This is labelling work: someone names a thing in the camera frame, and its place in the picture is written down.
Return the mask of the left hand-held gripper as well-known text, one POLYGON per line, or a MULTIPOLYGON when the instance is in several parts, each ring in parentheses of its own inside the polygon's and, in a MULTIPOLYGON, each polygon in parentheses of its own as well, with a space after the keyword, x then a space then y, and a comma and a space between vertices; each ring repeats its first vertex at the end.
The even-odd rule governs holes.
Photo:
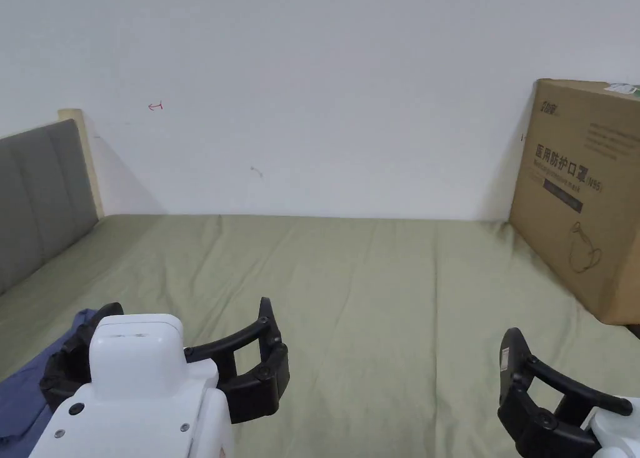
POLYGON ((32 457, 233 457, 231 423, 279 409, 288 347, 267 297, 254 323, 185 350, 177 317, 123 314, 102 306, 47 359, 39 390, 54 413, 32 457), (238 374, 235 352, 255 341, 260 362, 238 374))

